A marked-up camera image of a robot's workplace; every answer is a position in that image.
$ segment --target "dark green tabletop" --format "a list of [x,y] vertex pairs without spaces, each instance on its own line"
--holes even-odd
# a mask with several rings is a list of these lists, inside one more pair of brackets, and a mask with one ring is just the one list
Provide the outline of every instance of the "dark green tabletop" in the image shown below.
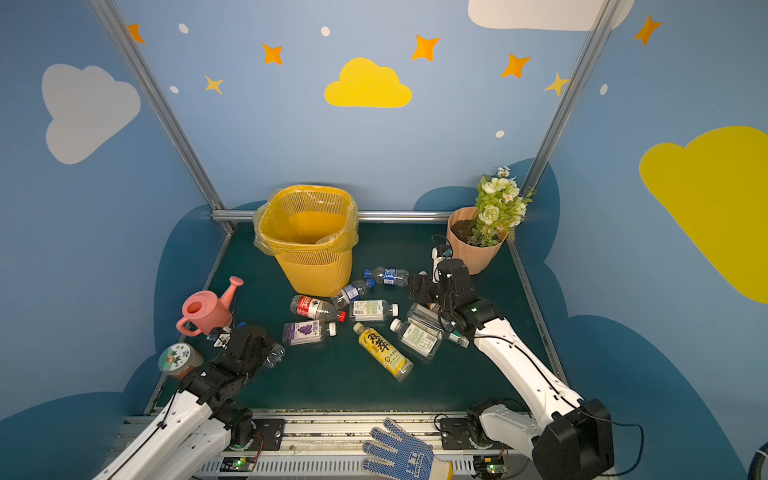
[[[364,269],[377,266],[412,273],[431,270],[435,233],[444,235],[445,225],[361,223],[360,242],[353,249],[352,280],[362,278]],[[233,324],[261,325],[282,342],[283,325],[302,318],[289,311],[296,293],[274,257],[253,245],[251,223],[237,226],[210,289],[220,295],[232,275],[245,281],[233,303]],[[502,248],[472,282],[478,295],[500,307],[520,338],[549,366],[509,249]],[[406,288],[376,285],[364,300],[378,299],[398,303],[403,320],[411,306]],[[415,363],[411,375],[397,382],[357,343],[353,324],[337,323],[338,335],[323,343],[287,346],[283,361],[274,369],[262,369],[235,400],[254,409],[335,411],[451,411],[465,410],[490,397],[521,400],[493,362],[473,345],[463,349],[445,340],[435,358],[427,361],[402,345],[389,331],[389,323],[370,324]],[[203,335],[188,342],[206,359],[219,351]],[[167,382],[158,405],[164,405],[175,388],[175,382]]]

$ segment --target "white cloud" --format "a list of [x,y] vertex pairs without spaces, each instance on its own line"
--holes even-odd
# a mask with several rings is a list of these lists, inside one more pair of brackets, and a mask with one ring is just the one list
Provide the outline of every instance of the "white cloud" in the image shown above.
[[67,165],[85,160],[141,108],[133,85],[94,66],[51,65],[43,74],[43,100],[53,117],[45,134],[48,149]]
[[[611,28],[629,14],[634,0],[620,0]],[[603,0],[469,0],[470,19],[486,28],[588,31]]]

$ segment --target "watering can handle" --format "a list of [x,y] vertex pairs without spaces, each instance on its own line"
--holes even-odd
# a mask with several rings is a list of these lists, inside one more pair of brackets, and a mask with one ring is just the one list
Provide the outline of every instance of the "watering can handle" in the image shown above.
[[186,322],[189,322],[189,319],[187,317],[185,317],[185,316],[182,316],[181,320],[176,322],[176,330],[182,332],[186,336],[198,336],[198,335],[200,335],[203,332],[203,330],[201,330],[201,329],[197,329],[194,332],[191,331],[191,330],[185,329],[184,328],[184,324]]

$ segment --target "red label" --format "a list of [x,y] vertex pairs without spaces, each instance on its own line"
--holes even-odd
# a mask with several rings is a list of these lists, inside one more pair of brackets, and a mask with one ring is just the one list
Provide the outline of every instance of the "red label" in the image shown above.
[[296,314],[301,316],[308,316],[310,314],[310,303],[312,302],[311,296],[302,296],[299,300],[299,306],[296,307]]

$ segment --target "blue dotted glove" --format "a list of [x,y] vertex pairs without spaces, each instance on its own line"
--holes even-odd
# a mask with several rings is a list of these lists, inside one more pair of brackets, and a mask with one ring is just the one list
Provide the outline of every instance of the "blue dotted glove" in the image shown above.
[[371,430],[375,442],[366,442],[362,450],[372,455],[362,461],[368,473],[395,480],[450,480],[453,465],[435,458],[432,447],[403,430],[394,420],[384,419],[385,432]]

